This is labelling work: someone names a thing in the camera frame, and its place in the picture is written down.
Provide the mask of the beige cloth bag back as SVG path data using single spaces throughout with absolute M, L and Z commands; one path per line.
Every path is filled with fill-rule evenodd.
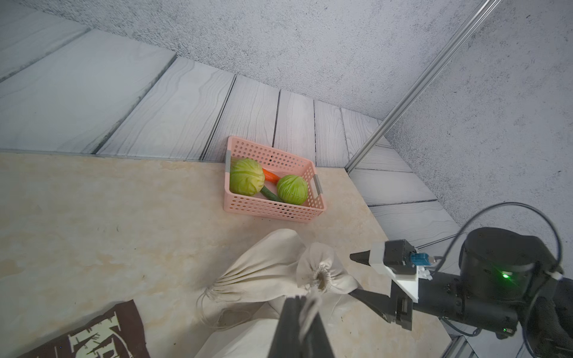
M 346 271 L 335 250 L 323 243 L 312 243 L 304 250 L 295 264 L 293 278 L 293 286 L 271 300 L 270 306 L 280 312 L 287 298 L 305 296 L 316 289 L 322 299 L 319 314 L 328 333 L 352 308 L 354 299 L 350 293 L 361 287 Z

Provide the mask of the beige cloth bag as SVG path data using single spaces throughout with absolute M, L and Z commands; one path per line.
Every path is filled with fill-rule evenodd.
M 265 303 L 251 321 L 211 334 L 195 357 L 268 357 L 280 313 Z
M 335 250 L 323 243 L 312 243 L 304 250 L 295 264 L 293 278 L 293 286 L 271 300 L 270 306 L 280 312 L 287 298 L 305 296 L 316 289 L 322 299 L 319 314 L 328 333 L 352 308 L 354 299 L 350 293 L 361 287 L 346 271 Z
M 205 315 L 206 304 L 250 304 L 272 301 L 281 296 L 304 295 L 296 282 L 296 270 L 306 245 L 294 230 L 271 232 L 245 251 L 231 266 L 207 286 L 195 303 L 201 322 L 216 331 L 224 328 Z

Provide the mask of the brown kettle chips bag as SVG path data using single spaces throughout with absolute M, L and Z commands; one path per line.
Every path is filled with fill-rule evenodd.
M 113 306 L 86 325 L 69 331 L 23 357 L 149 358 L 142 319 L 133 300 Z

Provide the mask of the beige cloth bag front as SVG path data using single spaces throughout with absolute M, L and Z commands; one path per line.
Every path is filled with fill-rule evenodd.
M 195 357 L 268 357 L 280 313 L 265 303 L 251 321 L 211 334 Z

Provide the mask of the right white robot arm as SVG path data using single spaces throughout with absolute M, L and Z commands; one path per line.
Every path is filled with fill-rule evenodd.
M 498 339 L 522 338 L 535 357 L 572 356 L 572 280 L 537 237 L 479 228 L 465 238 L 459 274 L 422 277 L 429 256 L 406 240 L 382 243 L 351 260 L 392 280 L 389 295 L 355 289 L 351 296 L 389 323 L 413 326 L 413 311 L 449 319 Z

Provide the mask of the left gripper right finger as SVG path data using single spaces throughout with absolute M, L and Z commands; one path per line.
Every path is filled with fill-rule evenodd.
M 319 314 L 315 315 L 304 336 L 302 356 L 303 358 L 334 358 L 334 352 Z

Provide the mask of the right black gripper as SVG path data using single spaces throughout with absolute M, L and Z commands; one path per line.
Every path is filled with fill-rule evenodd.
M 349 255 L 350 260 L 369 266 L 370 251 Z M 519 322 L 516 307 L 504 301 L 480 298 L 468 291 L 460 277 L 439 273 L 427 280 L 394 280 L 391 294 L 355 289 L 349 295 L 388 323 L 412 329 L 413 311 L 449 319 L 497 335 L 513 335 Z

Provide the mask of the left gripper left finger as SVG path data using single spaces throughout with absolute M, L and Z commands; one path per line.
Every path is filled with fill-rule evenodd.
M 299 316 L 305 297 L 287 298 L 275 330 L 268 358 L 300 358 L 302 343 L 299 338 Z

